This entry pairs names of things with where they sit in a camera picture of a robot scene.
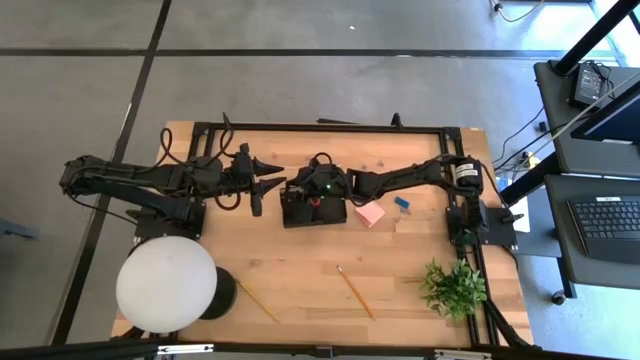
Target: white globe lamp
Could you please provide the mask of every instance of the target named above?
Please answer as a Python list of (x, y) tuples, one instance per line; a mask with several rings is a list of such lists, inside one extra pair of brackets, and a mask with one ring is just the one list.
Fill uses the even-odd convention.
[(216, 268), (196, 241), (180, 236), (150, 239), (127, 258), (118, 274), (118, 307), (133, 326), (153, 332), (180, 330), (229, 311), (233, 277)]

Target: monitor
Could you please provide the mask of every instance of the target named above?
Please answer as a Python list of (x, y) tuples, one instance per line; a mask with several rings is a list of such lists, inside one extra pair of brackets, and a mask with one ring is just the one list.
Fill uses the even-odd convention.
[(640, 81), (595, 112), (571, 136), (640, 145)]

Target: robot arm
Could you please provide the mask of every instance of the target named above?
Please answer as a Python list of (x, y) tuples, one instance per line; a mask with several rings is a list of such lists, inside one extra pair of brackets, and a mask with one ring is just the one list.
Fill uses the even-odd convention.
[[(454, 168), (455, 183), (446, 179), (446, 169)], [(365, 172), (348, 169), (345, 173), (333, 163), (321, 164), (316, 158), (309, 166), (299, 169), (296, 178), (287, 181), (281, 191), (281, 203), (285, 210), (285, 226), (303, 222), (302, 218), (292, 219), (288, 214), (311, 214), (313, 211), (302, 211), (302, 203), (319, 208), (330, 199), (350, 200), (355, 206), (362, 206), (381, 198), (390, 191), (406, 189), (420, 185), (436, 185), (445, 191), (465, 198), (462, 225), (470, 231), (482, 231), (486, 227), (484, 204), (480, 200), (483, 191), (482, 164), (471, 157), (444, 154), (427, 160), (419, 165), (411, 165), (403, 169), (386, 173)], [(339, 213), (340, 209), (327, 210)], [(343, 222), (333, 218), (330, 222)]]
[[(232, 210), (239, 205), (240, 194), (248, 193), (253, 215), (261, 216), (262, 197), (286, 180), (279, 177), (256, 182), (256, 176), (274, 174), (283, 168), (251, 159), (247, 144), (240, 146), (240, 151), (232, 156), (231, 166), (227, 168), (223, 168), (219, 159), (211, 157), (143, 167), (116, 164), (85, 155), (65, 165), (60, 186), (66, 195), (75, 198), (104, 194), (141, 206), (141, 211), (127, 211), (138, 220), (136, 236), (141, 237), (172, 233), (174, 230), (183, 236), (197, 237), (202, 227), (203, 200), (206, 198), (213, 197), (220, 207)], [(217, 199), (234, 194), (237, 200), (231, 207), (222, 205)]]

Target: white cable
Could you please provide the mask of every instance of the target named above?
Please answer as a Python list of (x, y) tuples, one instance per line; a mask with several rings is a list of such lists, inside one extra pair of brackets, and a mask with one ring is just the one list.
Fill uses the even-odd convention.
[[(498, 2), (497, 2), (496, 0), (491, 0), (491, 2), (493, 3), (494, 11), (496, 11), (496, 10), (495, 10), (495, 9), (496, 9), (496, 6), (499, 6), (499, 5), (498, 5)], [(500, 16), (502, 16), (502, 18), (503, 18), (506, 22), (516, 22), (516, 21), (520, 21), (520, 20), (524, 19), (525, 17), (529, 16), (529, 14), (531, 14), (531, 13), (533, 12), (533, 10), (537, 9), (537, 8), (538, 8), (538, 6), (542, 5), (542, 3), (543, 3), (543, 2), (544, 2), (544, 0), (540, 0), (540, 1), (536, 4), (536, 6), (534, 6), (533, 8), (531, 8), (531, 10), (527, 11), (526, 13), (524, 13), (524, 15), (522, 15), (522, 16), (520, 16), (520, 17), (517, 17), (517, 18), (515, 18), (515, 19), (509, 19), (509, 18), (504, 14), (504, 12), (502, 12), (502, 9), (501, 9), (501, 8), (498, 8), (498, 10), (497, 10), (497, 11), (498, 11), (498, 13), (500, 14)]]
[(636, 76), (640, 75), (640, 72), (635, 73), (633, 76), (631, 76), (630, 78), (628, 78), (627, 80), (621, 82), (620, 84), (618, 84), (616, 87), (614, 87), (613, 89), (609, 90), (608, 93), (602, 95), (602, 97), (600, 97), (598, 100), (596, 100), (593, 104), (589, 105), (586, 109), (582, 110), (582, 112), (578, 115), (576, 115), (576, 117), (574, 117), (573, 119), (571, 119), (571, 121), (569, 121), (562, 129), (560, 129), (557, 133), (555, 133), (553, 136), (551, 136), (551, 139), (547, 140), (547, 142), (545, 142), (544, 144), (542, 144), (542, 146), (540, 146), (540, 148), (538, 148), (538, 150), (534, 151), (531, 155), (529, 155), (528, 158), (526, 158), (522, 163), (527, 163), (529, 162), (529, 160), (531, 160), (532, 157), (536, 156), (537, 153), (540, 152), (540, 150), (544, 149), (547, 145), (549, 145), (550, 142), (552, 142), (553, 140), (555, 140), (558, 136), (560, 136), (563, 132), (565, 132), (569, 127), (571, 127), (571, 125), (573, 125), (576, 121), (578, 121), (578, 119), (582, 118), (582, 116), (584, 114), (586, 114), (587, 112), (589, 112), (589, 110), (591, 110), (594, 106), (596, 106), (599, 102), (601, 102), (602, 100), (604, 100), (605, 98), (607, 98), (610, 94), (613, 94), (614, 91), (618, 90), (619, 88), (621, 88), (624, 84), (628, 83), (629, 81), (633, 80)]

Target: white sphere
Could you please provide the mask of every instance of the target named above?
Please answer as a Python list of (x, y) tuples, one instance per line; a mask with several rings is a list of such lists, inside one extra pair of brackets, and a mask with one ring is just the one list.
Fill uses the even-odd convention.
[(197, 242), (179, 236), (150, 239), (122, 265), (116, 299), (134, 326), (167, 333), (204, 313), (217, 280), (213, 259)]

